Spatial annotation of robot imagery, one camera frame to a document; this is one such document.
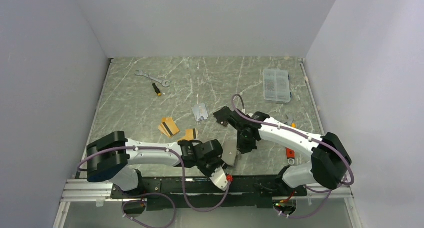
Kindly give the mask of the grey card holder blue lining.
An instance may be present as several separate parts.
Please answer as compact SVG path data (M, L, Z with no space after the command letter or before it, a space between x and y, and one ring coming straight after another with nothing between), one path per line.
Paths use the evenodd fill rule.
M241 153L237 149L236 140L226 140L223 145L222 160L230 167L236 167Z

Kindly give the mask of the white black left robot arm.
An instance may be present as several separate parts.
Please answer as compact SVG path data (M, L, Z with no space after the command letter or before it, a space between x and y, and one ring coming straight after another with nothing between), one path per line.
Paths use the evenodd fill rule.
M225 191L229 181L222 160L223 147L214 139L181 139L171 143L148 143L126 138L124 131L114 131L90 143L83 160L87 181L110 181L132 198L144 190L142 174L131 169L136 164L159 164L169 167L196 167L217 188Z

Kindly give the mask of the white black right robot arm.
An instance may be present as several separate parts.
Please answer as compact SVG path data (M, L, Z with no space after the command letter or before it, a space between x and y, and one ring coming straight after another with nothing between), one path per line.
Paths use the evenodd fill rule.
M352 185L355 181L352 159L334 133L321 135L301 131L265 113L256 112L250 118L239 109L232 111L228 122L246 138L271 141L309 158L305 164L286 166L280 171L275 188L281 195L312 183L335 190L339 185Z

